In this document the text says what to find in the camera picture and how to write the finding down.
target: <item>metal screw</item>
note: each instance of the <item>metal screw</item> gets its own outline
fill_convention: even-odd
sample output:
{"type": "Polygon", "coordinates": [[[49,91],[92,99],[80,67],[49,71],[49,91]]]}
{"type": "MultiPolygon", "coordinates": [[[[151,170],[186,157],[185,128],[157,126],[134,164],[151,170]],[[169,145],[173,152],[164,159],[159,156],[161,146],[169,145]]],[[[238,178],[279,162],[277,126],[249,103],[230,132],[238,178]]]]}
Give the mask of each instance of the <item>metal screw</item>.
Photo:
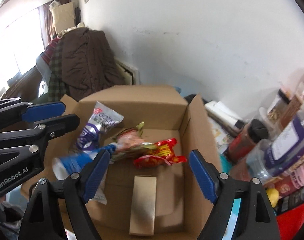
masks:
{"type": "Polygon", "coordinates": [[[228,174],[226,174],[226,173],[220,173],[220,178],[221,179],[227,179],[229,177],[229,175],[228,174]]]}
{"type": "Polygon", "coordinates": [[[47,182],[46,178],[42,178],[39,180],[40,184],[45,184],[47,182]]]}
{"type": "Polygon", "coordinates": [[[77,172],[71,174],[71,179],[77,179],[79,174],[77,172]]]}
{"type": "Polygon", "coordinates": [[[260,180],[259,180],[258,178],[253,178],[253,179],[252,179],[252,182],[253,182],[254,184],[260,184],[260,180]]]}
{"type": "Polygon", "coordinates": [[[31,145],[30,148],[29,148],[29,151],[31,153],[35,153],[35,152],[38,151],[38,149],[39,149],[39,147],[37,145],[31,145]]]}
{"type": "Polygon", "coordinates": [[[38,127],[39,129],[44,129],[44,128],[45,128],[45,125],[44,125],[44,124],[39,124],[37,127],[38,127]]]}

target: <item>pink bottle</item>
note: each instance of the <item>pink bottle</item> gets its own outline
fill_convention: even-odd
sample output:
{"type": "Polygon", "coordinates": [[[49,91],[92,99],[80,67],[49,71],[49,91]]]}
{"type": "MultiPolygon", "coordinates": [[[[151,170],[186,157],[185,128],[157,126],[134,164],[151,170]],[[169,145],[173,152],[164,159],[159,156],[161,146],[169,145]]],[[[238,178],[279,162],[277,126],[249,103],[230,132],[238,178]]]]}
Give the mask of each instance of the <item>pink bottle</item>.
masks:
{"type": "Polygon", "coordinates": [[[304,163],[284,179],[274,184],[280,197],[285,197],[304,186],[304,163]]]}

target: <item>brown blanket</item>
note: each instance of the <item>brown blanket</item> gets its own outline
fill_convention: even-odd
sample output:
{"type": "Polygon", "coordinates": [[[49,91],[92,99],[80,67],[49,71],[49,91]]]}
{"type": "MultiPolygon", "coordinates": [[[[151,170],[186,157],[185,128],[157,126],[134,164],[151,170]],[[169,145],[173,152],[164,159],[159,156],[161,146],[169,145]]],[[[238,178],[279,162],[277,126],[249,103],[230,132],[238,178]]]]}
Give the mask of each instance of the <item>brown blanket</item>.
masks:
{"type": "Polygon", "coordinates": [[[80,99],[114,85],[124,85],[103,31],[77,28],[63,38],[62,81],[67,93],[80,99]]]}

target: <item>curtain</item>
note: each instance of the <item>curtain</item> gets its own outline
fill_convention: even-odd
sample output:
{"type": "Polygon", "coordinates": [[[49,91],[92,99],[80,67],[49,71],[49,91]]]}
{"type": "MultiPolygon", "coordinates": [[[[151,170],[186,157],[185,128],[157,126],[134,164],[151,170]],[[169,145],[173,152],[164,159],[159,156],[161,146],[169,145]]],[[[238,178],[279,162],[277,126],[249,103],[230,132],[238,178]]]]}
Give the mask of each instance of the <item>curtain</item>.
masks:
{"type": "MultiPolygon", "coordinates": [[[[71,0],[56,0],[60,4],[66,4],[71,2],[71,0]]],[[[48,46],[49,42],[52,40],[55,33],[55,28],[53,25],[52,13],[49,8],[49,4],[53,2],[47,2],[38,7],[40,23],[41,23],[41,36],[43,40],[44,49],[48,46]]]]}

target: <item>blue gripper pad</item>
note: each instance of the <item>blue gripper pad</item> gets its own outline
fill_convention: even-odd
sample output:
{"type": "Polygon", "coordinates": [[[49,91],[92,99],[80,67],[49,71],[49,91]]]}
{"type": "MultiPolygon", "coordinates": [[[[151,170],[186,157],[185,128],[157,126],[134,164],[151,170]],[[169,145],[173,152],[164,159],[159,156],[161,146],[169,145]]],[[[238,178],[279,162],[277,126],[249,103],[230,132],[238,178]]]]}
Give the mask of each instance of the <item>blue gripper pad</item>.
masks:
{"type": "Polygon", "coordinates": [[[106,150],[86,180],[84,185],[84,194],[82,196],[84,203],[87,203],[90,199],[94,198],[104,173],[110,163],[110,157],[110,153],[106,150]]]}
{"type": "Polygon", "coordinates": [[[60,116],[65,111],[65,104],[62,102],[53,102],[29,106],[24,114],[22,121],[36,122],[48,118],[60,116]]]}
{"type": "Polygon", "coordinates": [[[210,200],[212,204],[215,204],[218,198],[216,194],[216,185],[211,175],[209,174],[211,171],[208,172],[204,166],[204,164],[209,163],[204,160],[199,151],[193,150],[189,155],[189,164],[194,177],[196,178],[196,181],[203,193],[203,196],[206,199],[210,200]]]}

